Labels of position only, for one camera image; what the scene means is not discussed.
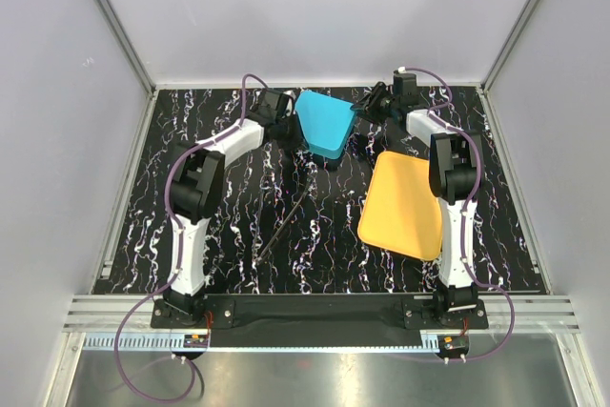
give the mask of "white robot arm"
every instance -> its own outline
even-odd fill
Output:
[[[435,303],[440,315],[475,309],[478,289],[467,267],[473,266],[473,223],[477,201],[464,203],[477,181],[476,157],[480,160],[480,134],[469,132],[476,150],[454,126],[419,104],[416,76],[403,69],[394,72],[393,87],[379,82],[354,105],[356,114],[372,123],[392,118],[406,132],[430,148],[429,183],[442,214],[442,252]],[[464,233],[464,253],[461,235]]]
[[[207,149],[207,152],[218,152],[224,155],[224,171],[242,154],[260,147],[263,144],[265,130],[257,122],[251,119],[244,119],[239,130],[216,143],[214,140],[221,137],[222,133],[220,132],[211,138],[201,140],[197,144],[201,145],[212,141],[213,145]],[[183,237],[183,255],[182,265],[176,280],[172,284],[172,289],[181,295],[195,295],[203,287],[204,282],[201,266],[203,266],[205,238],[210,218],[204,217],[193,223],[188,217],[181,214],[177,214],[176,217],[180,220],[184,229],[180,230],[176,222],[172,220],[172,265],[175,266],[178,262],[180,231],[182,231]]]
[[[221,201],[225,169],[265,142],[274,140],[287,150],[303,142],[294,106],[292,92],[263,90],[257,105],[243,122],[238,121],[227,130],[197,142],[211,146],[191,154],[176,170],[170,187],[170,203],[180,223],[172,219],[172,265],[177,274],[163,294],[171,307],[193,315],[200,302],[195,297],[205,282],[202,266],[206,232]],[[175,157],[192,147],[180,145],[174,151]]]
[[[428,115],[427,110],[415,110],[407,114],[406,122],[407,132],[414,135],[431,147],[431,141],[435,135],[454,136],[455,133],[447,128],[441,127]],[[454,141],[463,142],[460,147],[466,148],[465,140],[456,138]],[[442,215],[442,251],[440,255],[439,279],[446,287],[470,288],[473,280],[466,272],[466,267],[461,255],[461,240],[462,231],[462,208],[464,200],[456,200],[453,204],[449,203],[442,197],[438,198],[440,212]],[[472,201],[468,204],[465,218],[465,251],[466,262],[472,272],[475,271],[473,266],[473,222],[475,219],[475,211],[477,210],[477,202]],[[475,304],[457,305],[449,307],[447,312],[456,310],[474,308]]]

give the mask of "white wall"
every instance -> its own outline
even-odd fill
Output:
[[[0,392],[33,406],[145,95],[93,0],[0,0]]]
[[[525,0],[112,0],[157,83],[480,81]]]
[[[556,293],[610,400],[610,0],[542,0],[491,90]]]

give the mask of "white vein pattern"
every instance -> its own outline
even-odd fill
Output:
[[[315,89],[357,101],[370,89]],[[453,88],[452,110],[441,115],[467,130],[483,132],[485,185],[475,218],[478,278],[512,291],[539,291],[535,273],[494,139],[474,88]],[[250,103],[258,92],[250,92]],[[441,103],[443,89],[421,88],[423,99]],[[192,144],[227,128],[239,116],[239,91],[162,91],[139,163],[116,256],[98,293],[141,294],[166,280],[172,234],[163,189],[173,146]],[[391,150],[428,157],[419,140],[391,122],[358,120],[345,154],[324,161],[310,153],[285,153],[275,144],[246,154],[225,173],[225,188],[210,223],[205,261],[206,291],[232,294],[400,293],[430,291],[437,261],[421,263],[364,244],[357,225],[377,156]],[[258,257],[284,222],[310,176],[306,197],[271,249]]]

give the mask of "yellow tray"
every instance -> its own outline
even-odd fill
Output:
[[[440,207],[428,168],[428,161],[405,154],[379,155],[358,224],[364,243],[424,261],[440,255]]]

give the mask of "purple cable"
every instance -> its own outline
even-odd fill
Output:
[[[475,152],[475,161],[477,162],[477,179],[475,182],[475,186],[473,186],[472,191],[470,191],[470,193],[468,194],[468,197],[466,197],[466,200],[464,201],[464,205],[461,208],[461,211],[462,211],[461,232],[460,232],[461,258],[462,258],[462,260],[466,260],[467,257],[466,257],[466,215],[465,215],[465,213],[466,213],[466,210],[468,209],[468,204],[470,204],[470,202],[472,202],[473,198],[475,197],[475,194],[478,191],[478,186],[479,186],[480,179],[481,179],[480,153],[478,152],[477,144],[475,143],[473,138],[470,135],[468,135],[466,132],[464,132],[462,129],[458,129],[454,126],[451,126],[448,123],[445,123],[442,119],[440,119],[438,116],[436,116],[432,111],[428,111],[428,116],[430,117],[430,119],[432,119],[434,122],[436,122],[441,127],[447,129],[448,131],[455,132],[455,133],[458,133],[459,135],[461,135],[464,138],[464,140],[466,140],[468,142],[468,144],[470,145],[470,148]],[[464,267],[466,268],[466,272],[468,273],[468,275],[472,278],[472,280],[475,282],[475,284],[478,287],[485,288],[485,289],[492,289],[492,290],[500,293],[501,295],[503,295],[506,298],[506,301],[508,302],[508,307],[511,311],[511,321],[508,326],[508,330],[506,331],[506,336],[504,336],[504,338],[496,346],[496,348],[494,348],[493,350],[491,350],[483,355],[472,356],[472,357],[468,358],[471,361],[478,361],[481,359],[485,359],[486,357],[495,355],[497,352],[499,352],[504,347],[504,345],[506,345],[506,342],[508,342],[508,339],[511,337],[511,335],[513,333],[513,329],[515,328],[515,305],[513,304],[513,299],[511,299],[511,297],[508,295],[508,293],[506,293],[498,285],[492,285],[489,283],[482,283],[482,282],[478,281],[477,276],[475,275],[475,273],[472,271],[472,269],[468,265],[468,262],[464,262]]]
[[[169,361],[171,359],[175,359],[172,355],[168,355],[168,356],[163,356],[159,359],[155,359],[154,361],[149,362],[148,364],[146,364],[145,366],[141,367],[140,369],[137,370],[137,372],[135,372],[134,374],[131,375],[131,380],[133,380],[134,378],[140,377],[142,376],[142,374],[144,374],[146,371],[148,371],[150,368],[152,368],[153,366],[156,366],[157,364],[161,363],[161,362],[165,362],[165,361]],[[199,370],[199,368],[192,363],[190,360],[186,359],[189,363],[191,363],[189,365],[189,367],[191,368],[191,370],[194,369],[194,372],[196,373],[197,377],[199,378],[199,381],[203,384],[203,376],[201,375],[201,371]],[[97,385],[97,389],[99,391],[101,391],[102,393],[106,393],[106,394],[110,394],[110,393],[114,393],[115,391],[119,390],[120,388],[125,386],[125,382],[122,381],[114,386],[112,386],[111,388],[103,388],[101,386],[99,386],[96,382],[96,379],[99,378],[98,375],[95,376],[95,378],[93,379],[93,381],[95,382],[95,384]]]
[[[129,389],[132,390],[132,392],[134,392],[136,395],[138,395],[138,396],[140,396],[140,397],[142,397],[142,398],[144,398],[146,400],[149,400],[150,402],[156,402],[158,404],[174,404],[176,402],[180,402],[181,400],[183,400],[186,396],[189,395],[189,393],[193,389],[193,386],[194,386],[194,377],[195,377],[195,368],[194,368],[195,366],[194,366],[194,364],[191,361],[189,361],[187,359],[187,361],[189,362],[189,365],[191,367],[191,371],[192,371],[192,380],[191,380],[191,384],[189,385],[187,390],[182,395],[180,395],[178,397],[170,398],[170,399],[162,399],[162,398],[159,398],[159,397],[149,396],[146,393],[143,393],[140,390],[138,390],[133,385],[133,383],[130,381],[130,379],[127,376],[127,374],[125,373],[125,370],[123,369],[123,365],[121,364],[121,359],[120,359],[120,356],[119,356],[119,350],[118,350],[119,338],[121,336],[121,333],[123,332],[123,329],[125,328],[125,325],[129,321],[129,319],[132,317],[132,315],[135,313],[135,311],[137,309],[139,309],[142,306],[142,304],[144,304],[147,300],[152,299],[156,295],[160,295],[165,290],[170,288],[170,286],[172,286],[172,284],[178,278],[178,274],[180,272],[180,268],[182,267],[182,249],[183,249],[182,230],[184,229],[184,226],[182,225],[182,223],[180,222],[178,217],[173,212],[172,205],[170,204],[170,188],[172,186],[173,176],[175,175],[176,171],[178,170],[178,167],[180,166],[180,164],[182,164],[187,159],[187,157],[189,157],[191,154],[196,153],[199,150],[203,150],[203,149],[205,149],[207,147],[210,147],[211,145],[213,145],[216,142],[224,140],[229,135],[231,135],[232,133],[238,131],[239,128],[241,128],[241,126],[242,126],[242,124],[244,122],[244,119],[246,118],[246,106],[247,106],[247,95],[248,95],[247,92],[246,92],[246,81],[248,80],[248,78],[255,79],[261,85],[263,85],[265,88],[267,88],[267,84],[263,80],[258,78],[256,75],[252,75],[251,73],[246,73],[243,76],[243,78],[241,79],[241,115],[239,116],[239,121],[237,122],[237,124],[233,125],[228,130],[226,130],[224,132],[221,132],[218,136],[213,137],[213,139],[211,139],[211,140],[209,140],[207,142],[203,142],[203,143],[200,143],[198,145],[195,145],[194,147],[186,150],[175,161],[175,163],[173,163],[173,166],[170,169],[170,174],[168,175],[168,179],[167,179],[166,184],[165,184],[165,193],[164,193],[164,198],[163,198],[163,201],[165,203],[165,211],[166,211],[166,213],[168,214],[170,219],[172,219],[176,223],[176,226],[178,227],[178,257],[177,257],[177,260],[176,260],[175,268],[172,270],[173,276],[171,276],[171,278],[168,280],[168,282],[165,285],[161,286],[160,288],[158,288],[157,290],[153,291],[152,293],[146,295],[143,299],[140,299],[132,307],[132,309],[127,312],[127,314],[125,315],[125,317],[123,318],[121,323],[118,325],[118,329],[116,330],[116,335],[114,336],[114,348],[113,348],[114,362],[116,363],[116,369],[118,370],[119,375],[121,375],[121,379],[129,387]]]

